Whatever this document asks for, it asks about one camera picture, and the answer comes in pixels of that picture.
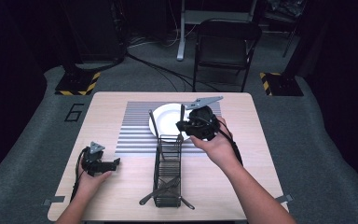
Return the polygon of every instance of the person's right hand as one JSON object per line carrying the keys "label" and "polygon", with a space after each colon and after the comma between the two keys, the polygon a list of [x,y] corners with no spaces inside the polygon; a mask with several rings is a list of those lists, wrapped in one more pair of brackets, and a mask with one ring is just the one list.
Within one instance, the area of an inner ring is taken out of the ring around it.
{"label": "person's right hand", "polygon": [[[217,117],[217,119],[226,125],[226,121],[222,117]],[[220,129],[225,134],[230,136],[230,133],[225,125],[220,124]],[[231,144],[221,133],[218,133],[211,141],[203,141],[196,136],[190,136],[190,139],[194,146],[204,150],[211,161],[213,161],[221,169],[225,169],[233,164],[240,164],[235,156]]]}

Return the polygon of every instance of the white plate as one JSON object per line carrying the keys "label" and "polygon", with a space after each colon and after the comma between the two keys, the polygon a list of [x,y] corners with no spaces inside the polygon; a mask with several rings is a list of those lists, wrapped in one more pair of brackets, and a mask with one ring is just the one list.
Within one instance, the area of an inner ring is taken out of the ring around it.
{"label": "white plate", "polygon": [[[159,108],[157,108],[155,111],[153,111],[153,116],[156,121],[156,126],[159,135],[179,134],[179,130],[176,127],[176,123],[180,120],[180,110],[181,110],[181,105],[179,104],[167,104],[167,105],[162,105]],[[188,115],[190,114],[190,112],[191,110],[185,110],[184,120],[188,120]],[[156,136],[155,128],[151,118],[149,119],[149,128],[152,134]],[[188,138],[185,132],[182,132],[182,136],[184,137],[185,140]]]}

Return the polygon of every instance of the gray carpet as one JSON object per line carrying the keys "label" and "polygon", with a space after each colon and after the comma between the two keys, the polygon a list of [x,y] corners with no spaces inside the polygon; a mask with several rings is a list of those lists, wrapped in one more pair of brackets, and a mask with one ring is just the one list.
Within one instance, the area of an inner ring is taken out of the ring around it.
{"label": "gray carpet", "polygon": [[[358,223],[358,175],[341,158],[325,132],[319,106],[307,83],[302,77],[296,78],[303,97],[267,96],[264,92],[259,73],[284,70],[294,46],[282,58],[286,41],[282,35],[263,35],[245,91],[254,97],[283,192],[295,198],[288,204],[290,212],[298,223]],[[193,48],[194,41],[188,40],[183,62],[175,60],[177,43],[172,47],[145,44],[129,48],[129,52],[191,77]],[[208,69],[202,69],[201,73],[215,74]],[[41,203],[55,194],[92,98],[92,95],[55,95],[54,88],[63,75],[61,67],[52,68],[45,75],[48,88],[44,100],[0,164],[0,223],[49,223],[48,207]],[[236,86],[214,85],[220,91],[241,88],[240,78],[229,73],[225,77]],[[200,83],[197,90],[214,91]],[[178,77],[167,73],[163,76],[126,58],[102,72],[92,94],[97,91],[191,91],[191,88]],[[82,111],[80,119],[65,122],[73,104],[84,104],[76,108]]]}

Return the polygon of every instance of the chair backrest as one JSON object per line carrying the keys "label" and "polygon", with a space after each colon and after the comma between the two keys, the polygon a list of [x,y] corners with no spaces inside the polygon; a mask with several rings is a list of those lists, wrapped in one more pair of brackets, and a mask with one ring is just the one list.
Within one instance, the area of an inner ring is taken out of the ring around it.
{"label": "chair backrest", "polygon": [[198,39],[202,36],[216,36],[257,41],[261,34],[260,27],[251,21],[210,19],[200,24]]}

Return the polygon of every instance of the human arm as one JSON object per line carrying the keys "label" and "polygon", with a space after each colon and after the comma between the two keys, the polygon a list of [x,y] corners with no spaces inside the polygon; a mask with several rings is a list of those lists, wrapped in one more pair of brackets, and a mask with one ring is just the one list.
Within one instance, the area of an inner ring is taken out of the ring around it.
{"label": "human arm", "polygon": [[[223,118],[221,130],[230,136]],[[211,141],[190,136],[196,147],[203,149],[208,157],[227,176],[249,223],[296,223],[292,216],[246,171],[236,158],[231,144],[219,133]]]}
{"label": "human arm", "polygon": [[108,171],[98,176],[91,176],[84,173],[81,166],[78,167],[78,171],[80,173],[80,180],[77,193],[56,223],[80,223],[88,203],[104,180],[112,174],[112,171]]}

